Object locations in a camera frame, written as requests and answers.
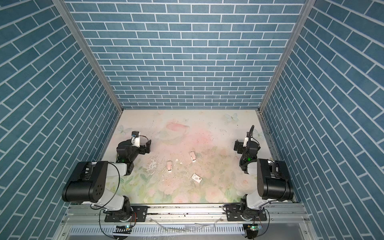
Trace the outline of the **staple box sleeve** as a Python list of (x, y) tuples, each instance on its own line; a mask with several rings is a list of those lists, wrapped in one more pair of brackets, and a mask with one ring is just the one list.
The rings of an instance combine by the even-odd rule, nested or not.
[(202, 178), (200, 176), (198, 176), (197, 174), (193, 174), (192, 180), (194, 180), (197, 183), (200, 183), (202, 181)]

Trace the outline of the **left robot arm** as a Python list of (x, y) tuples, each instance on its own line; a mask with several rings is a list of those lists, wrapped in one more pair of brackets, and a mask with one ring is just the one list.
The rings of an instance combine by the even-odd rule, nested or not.
[(90, 203), (91, 209), (101, 210), (106, 214), (106, 222), (144, 222), (148, 207), (131, 206), (127, 196), (120, 196), (117, 190), (106, 189), (108, 177), (129, 176), (134, 169), (134, 160), (138, 155), (151, 151), (151, 140), (140, 145), (140, 136), (132, 137), (117, 146), (117, 159), (113, 162), (80, 162), (76, 165), (62, 191), (62, 199), (68, 203)]

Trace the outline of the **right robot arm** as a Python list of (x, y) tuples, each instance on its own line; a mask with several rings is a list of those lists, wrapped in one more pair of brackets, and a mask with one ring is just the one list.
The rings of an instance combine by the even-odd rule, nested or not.
[(234, 151), (241, 155), (239, 165), (248, 175), (257, 177), (257, 190), (246, 194), (240, 202), (240, 216), (246, 220), (265, 220), (264, 207), (274, 202), (291, 201), (294, 187), (287, 164), (257, 157), (261, 149), (257, 141), (235, 141)]

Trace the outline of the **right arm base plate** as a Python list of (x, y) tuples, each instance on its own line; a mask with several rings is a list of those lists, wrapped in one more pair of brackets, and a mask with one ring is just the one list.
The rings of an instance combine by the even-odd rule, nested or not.
[(251, 210), (247, 207), (242, 207), (240, 204), (225, 204), (222, 210), (226, 214), (227, 221), (266, 221), (267, 215), (263, 210)]

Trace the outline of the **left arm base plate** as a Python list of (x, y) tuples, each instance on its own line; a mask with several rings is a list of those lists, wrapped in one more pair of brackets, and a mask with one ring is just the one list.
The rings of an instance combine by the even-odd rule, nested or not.
[(124, 209), (119, 211), (106, 211), (105, 222), (106, 223), (134, 223), (145, 222), (148, 206), (131, 206), (127, 211)]

